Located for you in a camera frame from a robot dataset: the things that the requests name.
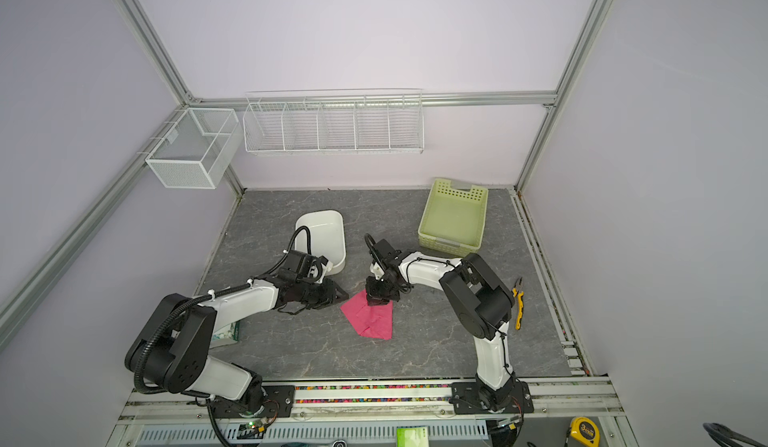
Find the pink paper napkin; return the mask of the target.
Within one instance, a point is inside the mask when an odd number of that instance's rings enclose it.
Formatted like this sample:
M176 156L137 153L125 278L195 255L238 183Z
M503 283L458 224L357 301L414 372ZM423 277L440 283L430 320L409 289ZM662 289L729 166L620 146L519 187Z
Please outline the pink paper napkin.
M341 305L341 311L361 337L391 340L393 337L393 305L369 305L364 291Z

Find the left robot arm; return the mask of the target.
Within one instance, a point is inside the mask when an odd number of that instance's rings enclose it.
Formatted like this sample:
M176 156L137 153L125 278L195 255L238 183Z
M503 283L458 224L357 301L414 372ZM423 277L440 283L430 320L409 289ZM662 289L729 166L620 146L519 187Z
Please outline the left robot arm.
M269 400L262 376L212 357L214 333L255 314L297 315L349 297L329 278L331 261L314 252L310 229L300 226L291 238L303 239L307 245L302 250L288 245L272 267L240 285L198 297L165 296L125 356L135 390L229 404L241 416L261 414Z

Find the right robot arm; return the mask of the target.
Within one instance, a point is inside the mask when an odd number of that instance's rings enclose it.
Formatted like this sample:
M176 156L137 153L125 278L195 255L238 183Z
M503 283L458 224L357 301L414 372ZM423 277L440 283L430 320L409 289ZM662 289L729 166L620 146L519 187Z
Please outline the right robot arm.
M474 337L477 405L489 412L513 405L522 412L523 404L516 394L520 382L508 350L516 291L476 253L448 259L401 251L369 234L364 241L372 259L365 287L368 304L397 302L416 286L441 291L460 324Z

